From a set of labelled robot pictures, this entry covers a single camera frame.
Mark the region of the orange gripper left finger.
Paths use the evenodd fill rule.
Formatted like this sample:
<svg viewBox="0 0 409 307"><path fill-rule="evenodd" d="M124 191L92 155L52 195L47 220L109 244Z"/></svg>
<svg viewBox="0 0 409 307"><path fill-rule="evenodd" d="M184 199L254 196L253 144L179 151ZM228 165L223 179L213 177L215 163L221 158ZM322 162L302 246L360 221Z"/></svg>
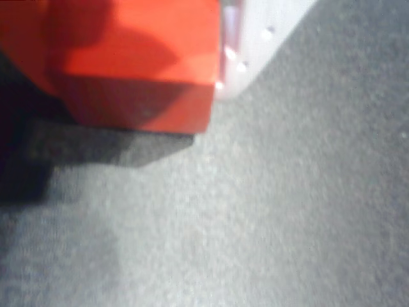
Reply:
<svg viewBox="0 0 409 307"><path fill-rule="evenodd" d="M48 85L42 21L48 1L1 1L1 51L35 85Z"/></svg>

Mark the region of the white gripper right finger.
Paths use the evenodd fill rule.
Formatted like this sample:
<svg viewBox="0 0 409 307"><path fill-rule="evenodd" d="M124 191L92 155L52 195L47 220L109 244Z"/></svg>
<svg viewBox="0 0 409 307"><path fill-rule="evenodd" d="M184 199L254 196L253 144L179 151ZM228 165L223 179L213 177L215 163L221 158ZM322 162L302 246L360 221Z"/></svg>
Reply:
<svg viewBox="0 0 409 307"><path fill-rule="evenodd" d="M315 0L255 0L223 6L215 98L235 98L255 81L315 4Z"/></svg>

